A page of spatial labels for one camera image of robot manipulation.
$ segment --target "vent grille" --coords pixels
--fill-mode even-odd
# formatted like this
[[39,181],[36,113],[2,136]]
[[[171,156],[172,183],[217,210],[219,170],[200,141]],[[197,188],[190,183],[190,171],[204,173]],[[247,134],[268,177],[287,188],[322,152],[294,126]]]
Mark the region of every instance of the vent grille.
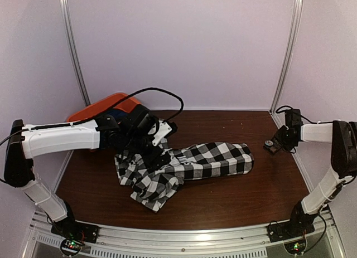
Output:
[[[136,255],[136,254],[124,254],[122,252],[118,251],[112,251],[112,250],[107,250],[107,249],[100,249],[97,247],[92,247],[91,256],[94,257],[99,257],[99,258],[168,258],[168,256],[159,256],[159,255]],[[259,248],[255,250],[249,250],[249,251],[239,251],[239,252],[234,252],[229,255],[217,255],[217,256],[202,256],[202,255],[197,255],[197,258],[267,258],[267,250],[266,248]]]
[[59,239],[44,234],[39,234],[37,240],[53,247],[60,247],[61,244]]

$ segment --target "black cable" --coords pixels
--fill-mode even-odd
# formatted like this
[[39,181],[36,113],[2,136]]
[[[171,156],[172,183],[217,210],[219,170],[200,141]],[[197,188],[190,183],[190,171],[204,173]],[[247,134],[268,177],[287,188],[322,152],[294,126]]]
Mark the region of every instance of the black cable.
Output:
[[[280,113],[287,112],[288,110],[291,110],[291,109],[294,109],[294,108],[291,107],[291,106],[289,106],[289,105],[284,105],[284,106],[281,106],[280,108],[278,108],[278,109],[275,111],[275,113],[280,114]],[[314,121],[309,120],[308,118],[306,118],[305,116],[303,116],[303,115],[301,115],[301,114],[299,114],[299,113],[296,113],[296,112],[294,112],[294,111],[293,111],[292,113],[295,114],[295,115],[297,115],[297,116],[300,116],[302,119],[307,120],[307,121],[308,121],[309,123],[311,123],[311,124],[332,123],[332,121],[323,121],[323,122],[315,123]]]
[[68,238],[66,238],[63,233],[61,232],[60,229],[58,229],[58,227],[55,225],[54,221],[51,219],[51,217],[49,216],[49,214],[47,212],[44,212],[46,215],[47,215],[47,223],[49,223],[50,225],[53,225],[53,227],[57,230],[57,232],[62,236],[64,237],[65,239],[69,240]]
[[320,213],[318,213],[317,215],[319,216],[319,218],[321,218],[321,219],[323,220],[323,222],[324,222],[324,224],[325,224],[324,231],[322,232],[320,238],[315,242],[315,244],[313,244],[308,250],[304,251],[303,254],[305,254],[305,253],[311,251],[311,250],[322,240],[322,238],[324,237],[324,235],[325,235],[325,233],[326,233],[327,223],[326,223],[325,219],[321,216]]
[[101,116],[103,113],[107,112],[108,110],[114,109],[117,105],[119,105],[120,103],[128,100],[129,98],[132,98],[133,96],[136,96],[136,95],[138,95],[140,93],[143,93],[143,92],[146,92],[146,91],[158,91],[158,92],[161,92],[161,93],[165,93],[165,94],[168,94],[168,95],[171,95],[171,96],[175,97],[178,101],[180,101],[180,103],[181,103],[180,109],[176,113],[174,113],[172,116],[170,116],[168,119],[166,119],[165,121],[171,120],[172,118],[178,116],[183,111],[183,109],[184,109],[184,101],[178,95],[175,95],[174,93],[172,93],[170,91],[167,91],[165,89],[161,89],[161,88],[157,88],[157,87],[148,87],[148,88],[144,88],[144,89],[138,90],[136,92],[133,92],[133,93],[127,95],[126,97],[122,98],[122,99],[119,99],[117,102],[115,102],[114,104],[112,104],[111,106],[106,108],[105,110],[101,111],[100,113],[97,113],[96,115],[94,115],[92,117],[86,118],[84,120],[75,121],[72,124],[71,123],[62,123],[62,124],[51,124],[51,125],[36,126],[36,127],[31,128],[31,129],[32,130],[40,130],[40,129],[48,129],[48,128],[59,128],[59,127],[65,127],[65,126],[71,126],[71,125],[79,125],[79,124],[82,124],[82,123],[86,123],[87,121],[91,121],[91,120]]
[[[2,141],[0,142],[0,146],[1,146],[3,143],[5,143],[7,140],[9,140],[10,138],[12,138],[14,135],[17,135],[17,134],[19,134],[19,133],[21,133],[21,132],[26,132],[26,131],[28,131],[28,129],[23,129],[23,130],[17,131],[17,132],[15,132],[15,133],[9,135],[7,138],[5,138],[4,140],[2,140]],[[1,179],[1,178],[0,178],[0,182],[3,182],[3,183],[5,183],[5,184],[7,184],[7,182],[6,182],[5,180]]]

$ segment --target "cloth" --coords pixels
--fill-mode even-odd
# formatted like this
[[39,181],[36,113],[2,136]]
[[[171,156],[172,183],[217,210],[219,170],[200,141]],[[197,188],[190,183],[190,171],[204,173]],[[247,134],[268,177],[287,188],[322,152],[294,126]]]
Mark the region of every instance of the cloth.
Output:
[[254,164],[246,144],[207,143],[170,149],[163,139],[159,146],[163,154],[171,156],[171,161],[156,171],[147,168],[139,154],[128,157],[124,152],[123,156],[115,156],[120,184],[131,186],[131,197],[154,212],[177,192],[184,180],[246,174]]

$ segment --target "plaid shirt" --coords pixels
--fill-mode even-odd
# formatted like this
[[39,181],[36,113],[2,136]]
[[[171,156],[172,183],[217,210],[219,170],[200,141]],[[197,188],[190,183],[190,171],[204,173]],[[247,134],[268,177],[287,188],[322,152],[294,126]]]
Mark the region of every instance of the plaid shirt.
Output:
[[254,158],[246,144],[207,143],[184,149],[169,149],[167,140],[161,141],[164,153],[171,156],[169,164],[159,170],[147,168],[139,154],[128,158],[124,152],[115,156],[120,184],[131,186],[131,197],[157,212],[183,185],[184,180],[246,174]]

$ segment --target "white wall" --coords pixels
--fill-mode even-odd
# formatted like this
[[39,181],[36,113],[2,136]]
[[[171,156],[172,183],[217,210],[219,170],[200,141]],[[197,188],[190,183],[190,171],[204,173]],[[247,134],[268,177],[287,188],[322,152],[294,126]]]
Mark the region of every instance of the white wall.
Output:
[[[148,86],[186,109],[269,109],[294,0],[69,0],[91,102]],[[175,99],[138,97],[151,109]]]
[[[64,121],[84,103],[75,81],[59,0],[0,0],[0,138],[15,119]],[[0,148],[4,164],[6,145]],[[66,153],[35,159],[36,171],[54,186]],[[3,178],[3,165],[0,168]],[[19,257],[34,207],[0,183],[0,256]]]
[[[280,105],[312,120],[357,121],[357,0],[304,0],[292,65]],[[313,186],[330,163],[331,145],[301,143]],[[357,181],[332,203],[348,257],[357,253]]]

